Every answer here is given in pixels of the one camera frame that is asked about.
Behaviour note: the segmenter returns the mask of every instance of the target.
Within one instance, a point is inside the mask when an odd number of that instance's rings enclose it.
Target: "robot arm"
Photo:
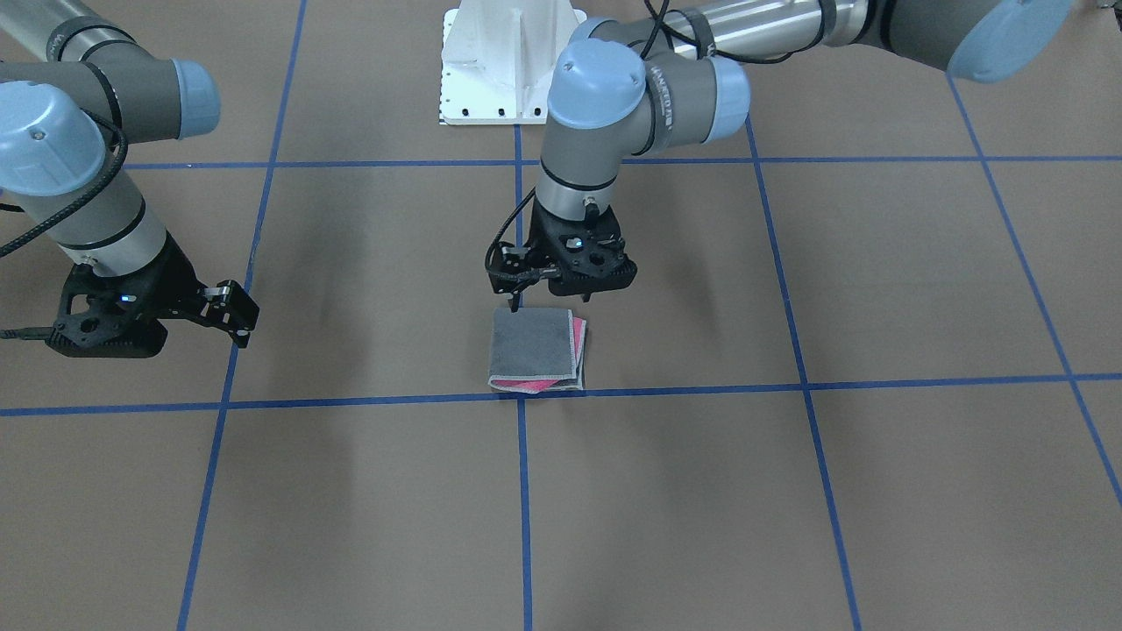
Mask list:
[[[586,301],[628,286],[637,267],[610,205],[623,158],[735,134],[751,98],[741,63],[866,44],[992,83],[1034,58],[1070,4],[725,0],[664,15],[647,2],[652,19],[633,24],[590,18],[554,70],[526,246],[495,239],[486,260],[491,287],[516,310],[519,294],[542,280],[554,295]]]
[[[0,338],[42,339],[73,357],[150,357],[167,337],[159,319],[178,318],[243,348],[257,305],[233,281],[200,283],[120,171],[129,143],[214,129],[210,74],[154,58],[77,0],[0,0],[0,26],[47,62],[0,64],[0,189],[38,225],[0,257],[45,231],[75,264],[53,327]]]

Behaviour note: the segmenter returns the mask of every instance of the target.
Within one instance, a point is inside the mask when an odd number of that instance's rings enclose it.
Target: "folded cloth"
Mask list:
[[[568,309],[496,309],[487,384],[526,394],[583,390],[586,329]]]

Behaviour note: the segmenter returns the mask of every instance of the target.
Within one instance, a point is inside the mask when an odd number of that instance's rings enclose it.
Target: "light blue joint cap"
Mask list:
[[[195,62],[172,60],[172,63],[180,77],[178,139],[214,131],[222,118],[222,99],[214,79]]]
[[[46,83],[0,83],[0,189],[47,198],[85,186],[105,141],[68,94]]]
[[[638,53],[616,42],[581,39],[558,57],[550,117],[572,129],[600,129],[633,112],[645,91],[646,66]]]
[[[1073,0],[1003,0],[958,45],[947,72],[996,83],[1013,76],[1056,37]]]
[[[573,42],[580,42],[581,39],[588,39],[592,36],[592,31],[600,27],[604,22],[614,22],[616,20],[611,18],[588,18],[587,20],[577,25],[577,29],[572,31],[569,36],[569,44]]]
[[[725,57],[706,58],[712,64],[717,77],[717,108],[712,113],[709,137],[703,143],[736,134],[744,127],[752,104],[752,85],[741,64]]]

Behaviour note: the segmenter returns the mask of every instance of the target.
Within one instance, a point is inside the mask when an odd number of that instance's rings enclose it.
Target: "white mounting plate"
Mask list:
[[[525,9],[511,7],[518,4],[511,0],[494,2],[507,6],[484,16],[489,7],[465,0],[460,9],[444,13],[441,125],[545,124],[553,65],[588,15],[564,0],[524,3]],[[564,19],[568,11],[571,21]],[[458,25],[458,18],[465,22]],[[453,26],[457,39],[450,47]]]

